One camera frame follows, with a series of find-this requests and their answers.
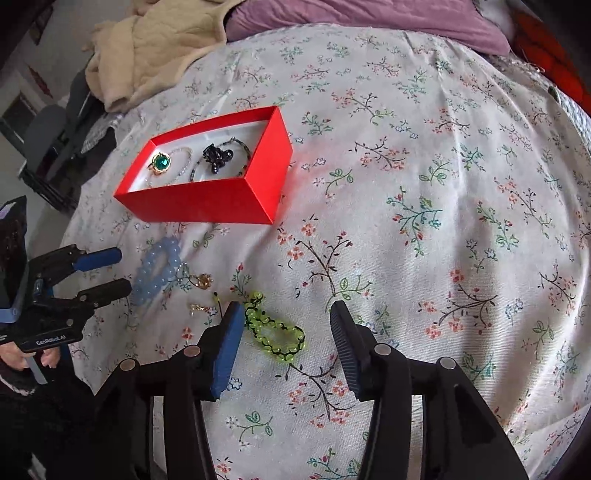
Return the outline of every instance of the green gemstone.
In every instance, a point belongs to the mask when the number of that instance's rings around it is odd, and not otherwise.
[[[154,169],[159,172],[165,172],[170,166],[170,157],[164,153],[158,153],[152,159]]]

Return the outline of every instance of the blanket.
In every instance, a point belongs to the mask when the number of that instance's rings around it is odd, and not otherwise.
[[[93,95],[108,112],[126,112],[176,85],[192,62],[226,43],[224,16],[242,1],[134,0],[135,15],[93,30]]]

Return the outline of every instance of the floral bed sheet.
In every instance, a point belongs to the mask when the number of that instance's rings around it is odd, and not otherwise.
[[[275,225],[147,224],[112,198],[151,137],[265,105],[281,107],[294,147]],[[307,348],[281,364],[245,331],[227,391],[204,407],[218,477],[356,478],[372,406],[347,389],[330,333],[330,305],[344,300],[409,358],[454,357],[532,479],[556,464],[591,397],[591,161],[518,62],[497,69],[422,33],[272,31],[195,62],[117,135],[63,243],[117,245],[123,261],[78,289],[133,282],[164,236],[178,238],[184,267],[149,306],[122,300],[88,322],[72,353],[95,391],[126,357],[155,362],[195,343],[219,321],[213,290],[222,303],[258,290]],[[202,273],[210,290],[189,281]],[[190,303],[210,309],[191,316]],[[415,398],[411,479],[421,429]]]

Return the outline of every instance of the screw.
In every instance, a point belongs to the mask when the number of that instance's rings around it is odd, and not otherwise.
[[[443,358],[439,359],[439,363],[441,366],[448,370],[453,370],[456,367],[456,361],[453,358],[448,356],[444,356]]]
[[[185,350],[183,350],[185,356],[197,356],[201,353],[201,349],[197,345],[189,345]]]
[[[385,343],[378,343],[374,347],[374,352],[376,352],[378,355],[388,356],[392,353],[392,348]]]
[[[119,364],[119,368],[124,372],[128,372],[135,368],[135,362],[131,358],[126,358]]]

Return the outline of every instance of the cloth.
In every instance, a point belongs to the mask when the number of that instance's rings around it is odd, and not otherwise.
[[[223,19],[243,0],[160,0],[95,26],[86,81],[108,112],[126,112],[175,85],[192,62],[226,43]]]
[[[99,118],[86,135],[80,153],[84,154],[92,150],[105,137],[109,128],[116,131],[123,117],[122,113],[107,113]]]
[[[591,160],[539,80],[519,60],[496,68],[433,35],[335,25],[259,34],[199,60],[125,117],[83,186],[63,243],[117,245],[123,260],[59,293],[133,282],[164,236],[178,237],[186,270],[150,305],[98,310],[72,346],[77,373],[96,391],[124,358],[165,359],[219,321],[214,310],[191,317],[190,303],[259,290],[307,348],[288,367],[244,332],[228,390],[204,406],[216,472],[354,479],[372,405],[348,391],[335,356],[328,309],[345,300],[407,357],[455,358],[543,479],[590,405]],[[151,137],[265,105],[281,106],[294,146],[275,225],[148,224],[111,197]],[[201,273],[210,290],[186,279]],[[161,402],[156,411],[164,465]],[[415,398],[410,479],[421,429]]]
[[[306,23],[417,30],[460,41],[483,53],[506,55],[509,43],[476,11],[472,0],[249,0],[226,23],[228,41]]]

